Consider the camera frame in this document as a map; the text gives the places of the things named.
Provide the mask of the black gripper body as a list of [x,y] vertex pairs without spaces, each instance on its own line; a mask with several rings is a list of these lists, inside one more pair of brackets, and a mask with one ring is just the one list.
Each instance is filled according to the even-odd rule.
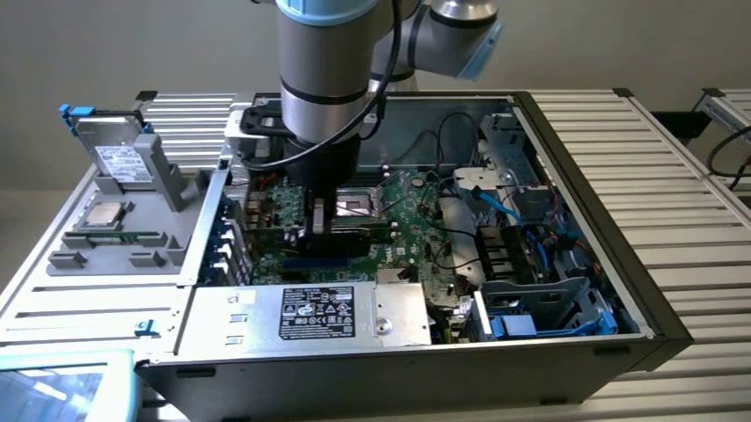
[[356,135],[284,166],[291,179],[316,196],[332,193],[356,174],[361,139]]

